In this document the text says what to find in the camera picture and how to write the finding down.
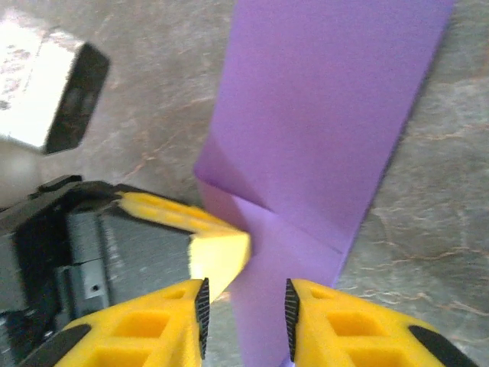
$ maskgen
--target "marble floor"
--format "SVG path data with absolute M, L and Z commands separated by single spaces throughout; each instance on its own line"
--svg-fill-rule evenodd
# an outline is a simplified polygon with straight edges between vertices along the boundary
M 199 204 L 192 165 L 219 83 L 232 1 L 0 0 L 91 40 L 112 71 L 82 145 L 43 180 L 81 173 Z M 489 0 L 459 0 L 338 287 L 422 318 L 489 366 Z M 240 366 L 226 294 L 205 366 Z

